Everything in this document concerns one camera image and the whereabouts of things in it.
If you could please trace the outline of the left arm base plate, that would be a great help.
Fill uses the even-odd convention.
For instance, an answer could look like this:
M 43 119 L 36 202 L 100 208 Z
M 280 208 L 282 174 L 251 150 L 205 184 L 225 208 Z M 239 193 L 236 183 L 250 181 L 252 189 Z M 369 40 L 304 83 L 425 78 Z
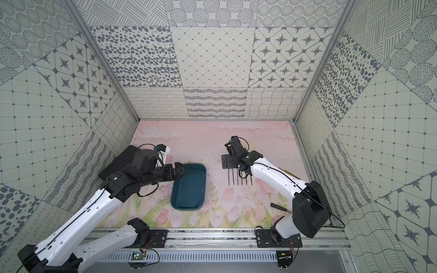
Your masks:
M 144 230 L 139 234 L 136 234 L 134 242 L 129 246 L 125 246 L 125 248 L 164 248 L 167 240 L 167 234 L 168 230 L 164 229 Z

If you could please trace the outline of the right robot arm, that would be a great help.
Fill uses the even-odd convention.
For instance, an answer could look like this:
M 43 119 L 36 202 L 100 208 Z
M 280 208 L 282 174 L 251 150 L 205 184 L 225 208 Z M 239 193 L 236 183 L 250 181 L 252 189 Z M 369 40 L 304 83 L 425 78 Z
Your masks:
M 235 169 L 242 179 L 254 177 L 267 183 L 291 202 L 291 214 L 276 221 L 271 228 L 274 237 L 288 239 L 295 235 L 313 238 L 331 218 L 329 202 L 323 187 L 316 181 L 305 182 L 270 163 L 261 153 L 249 151 L 241 138 L 232 136 L 222 156 L 224 168 Z

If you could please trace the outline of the small green circuit board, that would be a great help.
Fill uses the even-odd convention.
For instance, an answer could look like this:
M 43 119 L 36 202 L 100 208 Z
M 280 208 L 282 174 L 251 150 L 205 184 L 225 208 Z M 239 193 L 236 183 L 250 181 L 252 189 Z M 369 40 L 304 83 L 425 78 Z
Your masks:
M 143 253 L 134 252 L 132 254 L 132 260 L 144 260 L 144 257 Z

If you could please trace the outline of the teal plastic storage box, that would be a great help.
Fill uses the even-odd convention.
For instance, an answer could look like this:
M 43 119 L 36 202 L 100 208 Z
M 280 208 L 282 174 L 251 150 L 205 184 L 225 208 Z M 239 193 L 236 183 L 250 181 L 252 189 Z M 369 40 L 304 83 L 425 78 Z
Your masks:
M 185 166 L 185 174 L 173 183 L 170 204 L 176 210 L 199 210 L 205 200 L 207 169 L 200 163 Z

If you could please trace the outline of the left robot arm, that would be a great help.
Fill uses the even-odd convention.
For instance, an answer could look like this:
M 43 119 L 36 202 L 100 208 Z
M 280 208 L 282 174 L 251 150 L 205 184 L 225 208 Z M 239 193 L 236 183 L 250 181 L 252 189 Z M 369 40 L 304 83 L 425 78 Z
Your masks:
M 85 237 L 109 213 L 131 196 L 140 196 L 147 185 L 181 179 L 188 167 L 165 162 L 169 148 L 138 149 L 133 160 L 109 175 L 91 199 L 52 235 L 37 245 L 26 245 L 18 252 L 20 268 L 30 273 L 82 273 L 107 255 L 128 246 L 143 250 L 151 245 L 150 227 L 133 218 L 122 228 L 91 243 Z

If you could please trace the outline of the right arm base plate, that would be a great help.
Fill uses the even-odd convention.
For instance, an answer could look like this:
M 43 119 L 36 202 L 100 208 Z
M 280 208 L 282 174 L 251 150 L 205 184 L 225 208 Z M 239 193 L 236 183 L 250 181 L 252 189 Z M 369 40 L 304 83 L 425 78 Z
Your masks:
M 290 248 L 291 246 L 301 248 L 303 246 L 299 234 L 283 238 L 276 231 L 270 229 L 256 229 L 254 233 L 258 248 Z

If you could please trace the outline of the yellow utility knife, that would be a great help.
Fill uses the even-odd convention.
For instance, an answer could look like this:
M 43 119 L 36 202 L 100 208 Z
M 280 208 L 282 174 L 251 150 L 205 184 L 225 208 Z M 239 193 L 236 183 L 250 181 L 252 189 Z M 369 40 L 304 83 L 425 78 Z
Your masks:
M 289 172 L 289 171 L 287 171 L 287 170 L 285 170 L 285 169 L 281 169 L 281 171 L 282 171 L 284 174 L 286 174 L 288 177 L 290 177 L 290 178 L 292 178 L 292 179 L 297 179 L 297 180 L 299 180 L 299 177 L 293 175 L 291 172 Z

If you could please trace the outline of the aluminium mounting rail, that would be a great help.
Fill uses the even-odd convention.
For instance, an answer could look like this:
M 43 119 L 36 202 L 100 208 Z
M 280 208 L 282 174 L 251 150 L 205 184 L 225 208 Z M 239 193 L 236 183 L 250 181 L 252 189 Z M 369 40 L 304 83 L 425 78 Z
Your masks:
M 255 228 L 168 228 L 164 248 L 158 250 L 260 250 Z M 290 250 L 350 250 L 351 245 L 342 229 L 324 227 L 314 238 L 300 235 L 301 248 L 264 248 Z

